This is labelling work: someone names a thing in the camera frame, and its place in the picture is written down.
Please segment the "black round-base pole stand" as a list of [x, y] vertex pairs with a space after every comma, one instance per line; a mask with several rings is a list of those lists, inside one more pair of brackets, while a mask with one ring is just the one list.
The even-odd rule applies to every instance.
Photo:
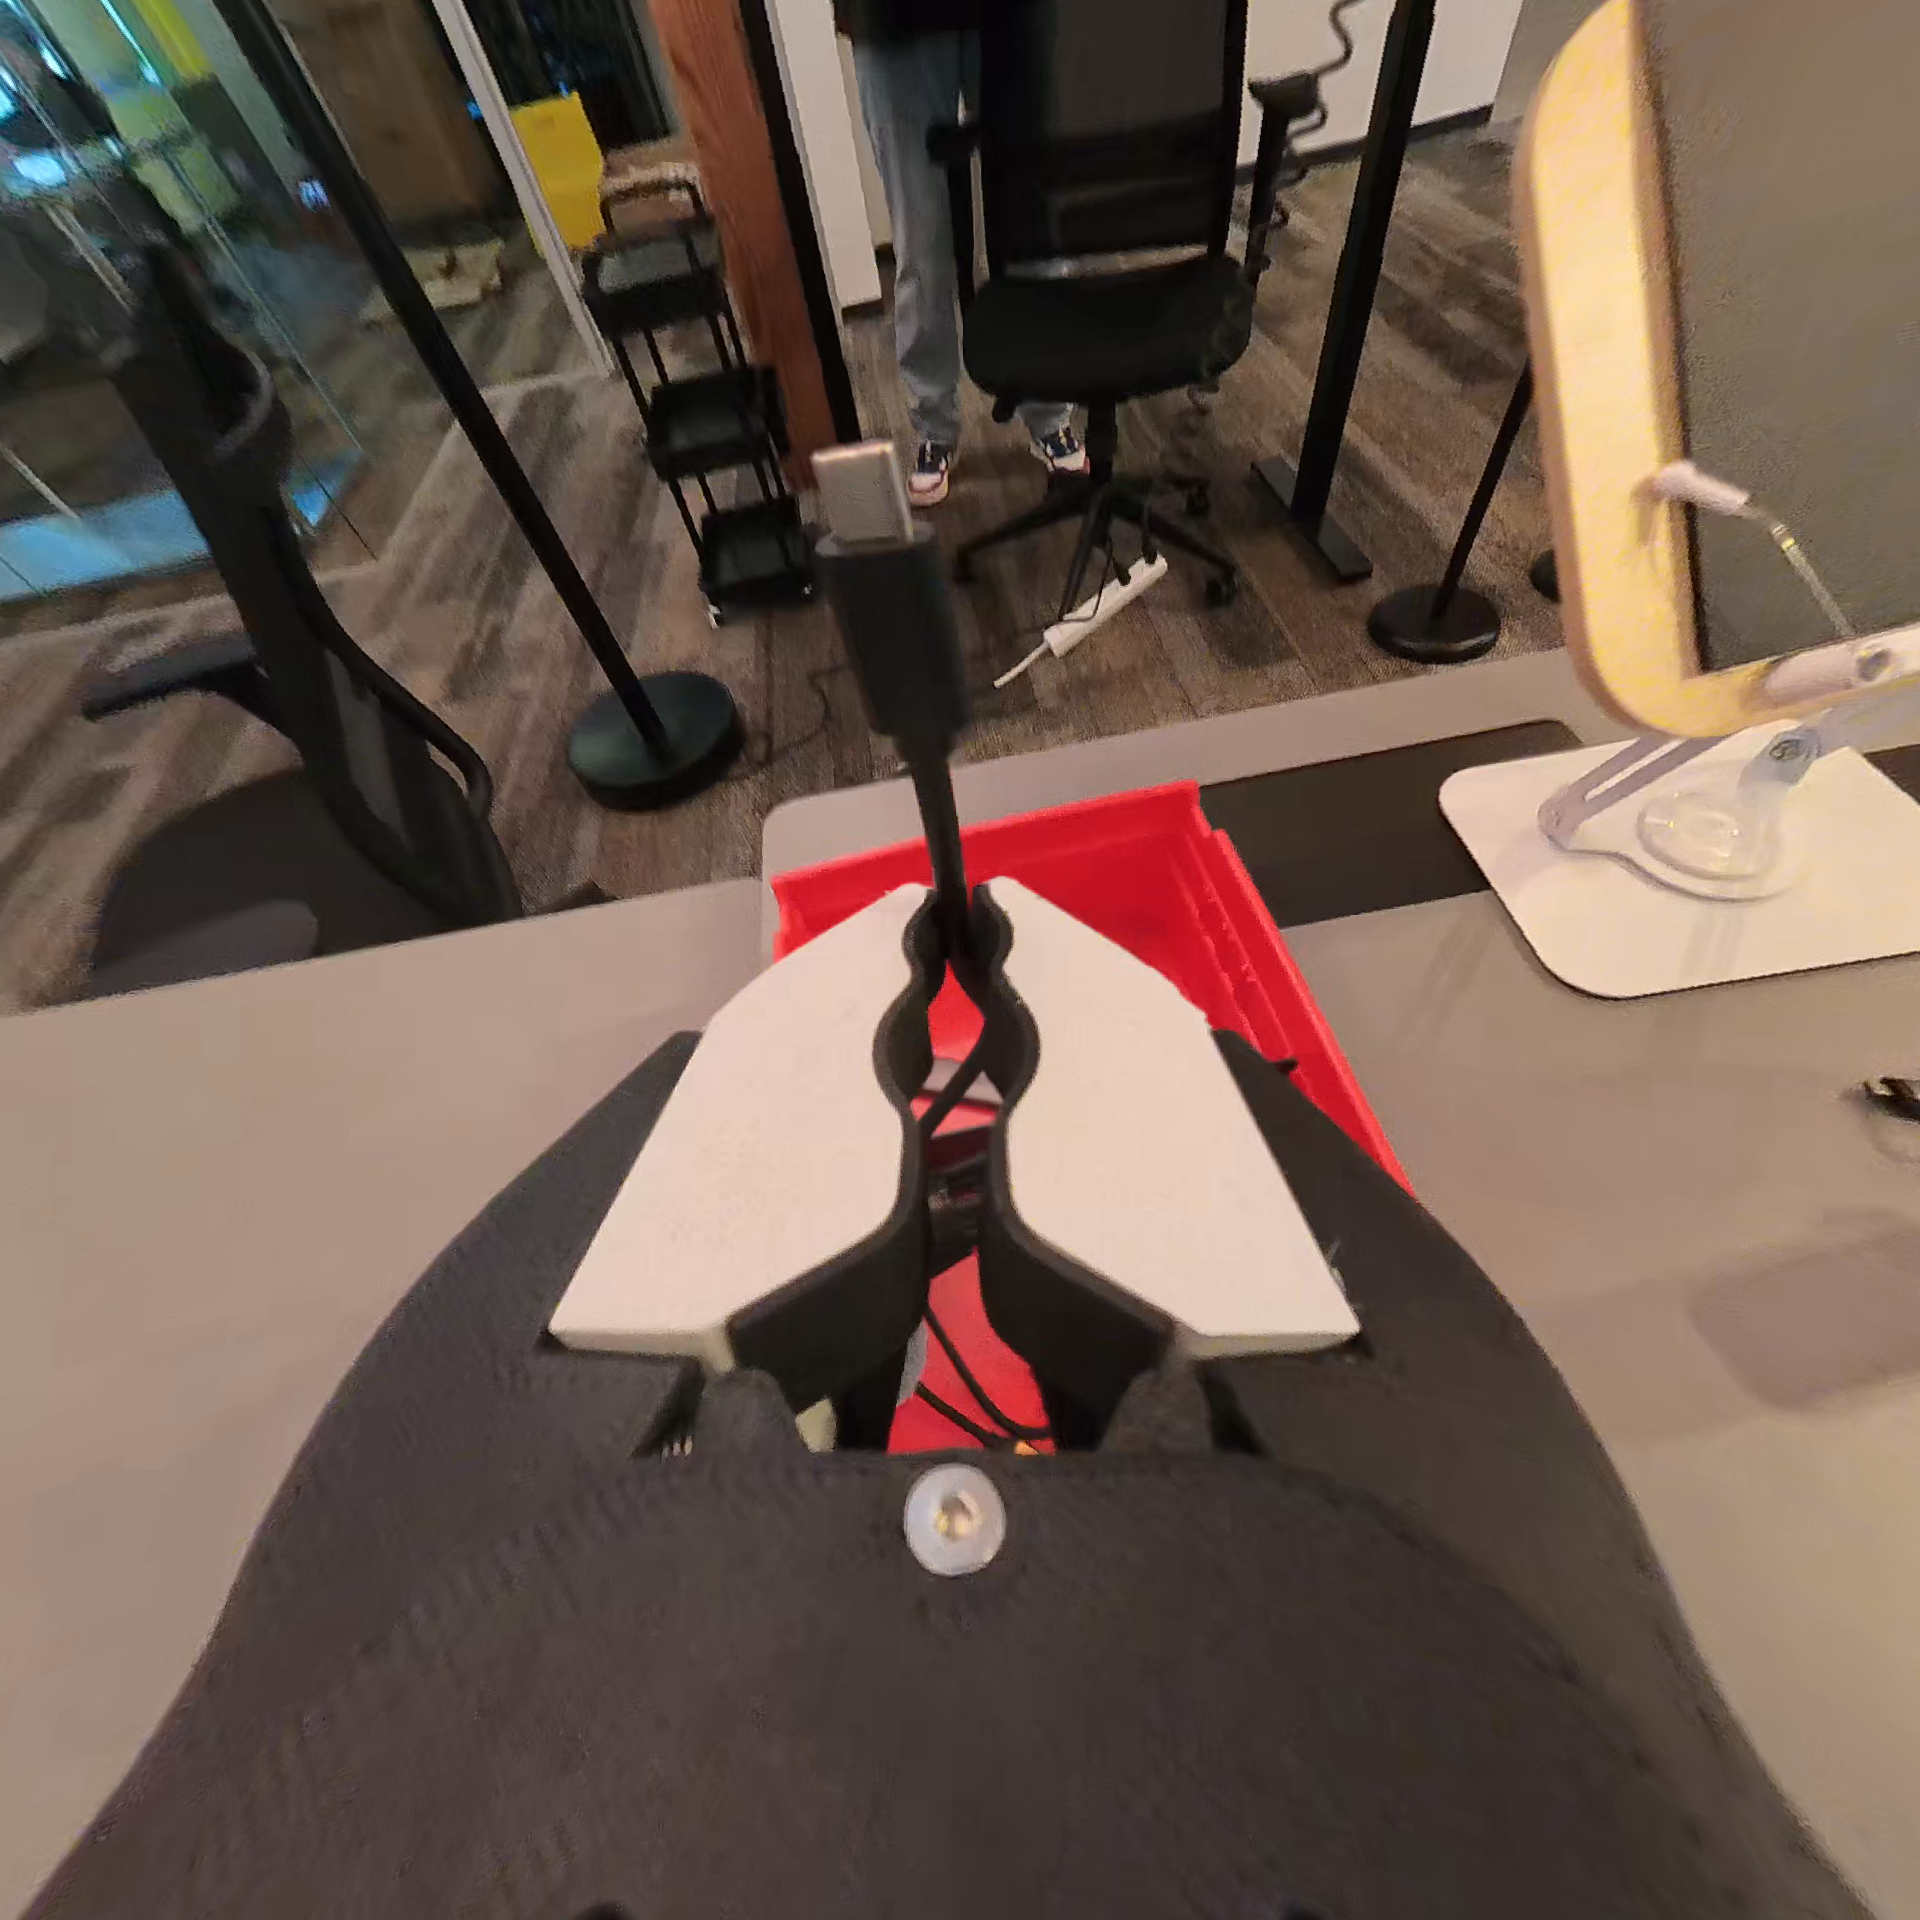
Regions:
[[742, 711], [728, 683], [689, 668], [635, 670], [491, 403], [409, 268], [372, 180], [304, 77], [292, 42], [279, 32], [265, 3], [216, 3], [216, 13], [311, 156], [398, 323], [608, 681], [608, 691], [572, 728], [572, 772], [595, 801], [627, 812], [668, 809], [712, 789], [743, 751]]

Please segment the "black cable black plug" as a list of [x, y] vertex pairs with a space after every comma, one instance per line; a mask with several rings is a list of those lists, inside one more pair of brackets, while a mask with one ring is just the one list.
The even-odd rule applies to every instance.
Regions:
[[1039, 1257], [1014, 1201], [1014, 1115], [1039, 1069], [1039, 1025], [1014, 992], [1014, 921], [988, 888], [969, 888], [963, 827], [946, 756], [969, 722], [956, 617], [946, 593], [940, 542], [906, 512], [879, 532], [879, 483], [902, 499], [891, 446], [841, 446], [812, 464], [831, 532], [815, 539], [815, 573], [858, 678], [872, 728], [894, 743], [920, 812], [931, 859], [931, 898], [908, 912], [894, 941], [908, 984], [887, 989], [864, 1039], [868, 1069], [894, 1123], [899, 1166], [879, 1229], [795, 1285], [791, 1334], [799, 1346], [797, 1406], [852, 1398], [856, 1446], [883, 1449], [891, 1416], [879, 1388], [899, 1384], [914, 1327], [931, 1291], [929, 1153], [940, 1110], [914, 1115], [931, 1069], [926, 1010], [943, 977], [956, 977], [982, 1016], [981, 1043], [946, 1084], [952, 1103], [991, 1079], [1004, 1106], [988, 1145], [977, 1201], [981, 1291], [995, 1334], [1027, 1359], [1039, 1359], [1021, 1313], [1004, 1299], [1022, 1269]]

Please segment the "yellow container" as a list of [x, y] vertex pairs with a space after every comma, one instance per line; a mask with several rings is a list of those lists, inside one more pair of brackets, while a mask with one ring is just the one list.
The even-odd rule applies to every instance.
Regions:
[[511, 111], [540, 197], [572, 251], [595, 251], [608, 233], [608, 156], [576, 92], [552, 96]]

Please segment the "black rolling cart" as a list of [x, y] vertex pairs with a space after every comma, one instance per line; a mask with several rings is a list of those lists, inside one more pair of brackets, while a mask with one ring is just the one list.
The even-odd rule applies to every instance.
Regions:
[[720, 229], [689, 160], [642, 163], [600, 193], [585, 309], [642, 418], [646, 457], [698, 559], [709, 620], [812, 599], [812, 550], [786, 480], [774, 367], [752, 360]]

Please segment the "red plastic bin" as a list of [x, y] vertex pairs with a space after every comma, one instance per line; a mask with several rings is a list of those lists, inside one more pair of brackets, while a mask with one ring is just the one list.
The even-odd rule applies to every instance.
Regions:
[[[1409, 1189], [1257, 877], [1206, 819], [1194, 778], [981, 821], [963, 827], [963, 855], [973, 881], [1021, 877], [1164, 972], [1212, 1030], [1291, 1069], [1296, 1084]], [[991, 1327], [977, 1256], [956, 1239], [959, 1208], [977, 1197], [977, 1138], [992, 1090], [977, 1087], [940, 1130], [938, 1166], [959, 1173], [933, 1179], [933, 1215], [946, 1226], [933, 1322], [920, 1330], [920, 1383], [894, 1416], [891, 1451], [1051, 1449], [1039, 1383]]]

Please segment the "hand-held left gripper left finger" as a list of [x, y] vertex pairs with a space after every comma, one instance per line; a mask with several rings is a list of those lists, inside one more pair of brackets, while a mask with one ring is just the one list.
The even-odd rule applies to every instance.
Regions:
[[756, 1370], [786, 1406], [894, 1406], [929, 1303], [940, 921], [874, 898], [754, 977], [698, 1036], [587, 1240], [552, 1336]]

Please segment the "white power strip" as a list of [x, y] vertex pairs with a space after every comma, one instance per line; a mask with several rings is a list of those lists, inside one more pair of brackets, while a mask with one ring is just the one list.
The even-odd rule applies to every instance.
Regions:
[[1103, 586], [1077, 604], [1073, 613], [1063, 613], [1056, 621], [1041, 629], [1041, 637], [1014, 665], [1006, 668], [992, 687], [1004, 691], [1028, 676], [1047, 657], [1069, 657], [1088, 634], [1107, 624], [1119, 613], [1135, 607], [1143, 593], [1160, 586], [1171, 563], [1164, 552], [1137, 557], [1124, 573], [1107, 573]]

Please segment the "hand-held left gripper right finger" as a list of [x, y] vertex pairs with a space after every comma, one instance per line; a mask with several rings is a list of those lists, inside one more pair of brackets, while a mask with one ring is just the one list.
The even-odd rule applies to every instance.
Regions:
[[973, 890], [1000, 1090], [981, 1297], [1050, 1396], [1115, 1413], [1181, 1359], [1358, 1339], [1334, 1261], [1220, 1036], [1164, 972], [1021, 877]]

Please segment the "wooden post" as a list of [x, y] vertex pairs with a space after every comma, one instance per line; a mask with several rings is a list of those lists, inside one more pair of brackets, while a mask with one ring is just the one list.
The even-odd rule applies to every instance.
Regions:
[[831, 3], [649, 3], [674, 114], [717, 219], [754, 360], [780, 383], [791, 464], [864, 440], [850, 316], [883, 275], [850, 70]]

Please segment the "white flip chart board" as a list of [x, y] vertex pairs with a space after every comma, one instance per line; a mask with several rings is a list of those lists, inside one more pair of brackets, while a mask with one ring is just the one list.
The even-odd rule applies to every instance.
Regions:
[[1533, 363], [1525, 360], [1439, 582], [1386, 593], [1366, 617], [1381, 652], [1414, 665], [1468, 665], [1502, 643], [1498, 604], [1464, 586], [1464, 575], [1531, 406]]
[[1276, 456], [1257, 464], [1289, 535], [1334, 586], [1372, 575], [1369, 557], [1330, 512], [1336, 457], [1346, 440], [1366, 329], [1378, 310], [1384, 250], [1401, 197], [1414, 116], [1430, 65], [1439, 3], [1396, 3], [1384, 36], [1378, 99], [1354, 187], [1354, 208], [1336, 254], [1330, 310], [1311, 386], [1307, 423], [1296, 463]]

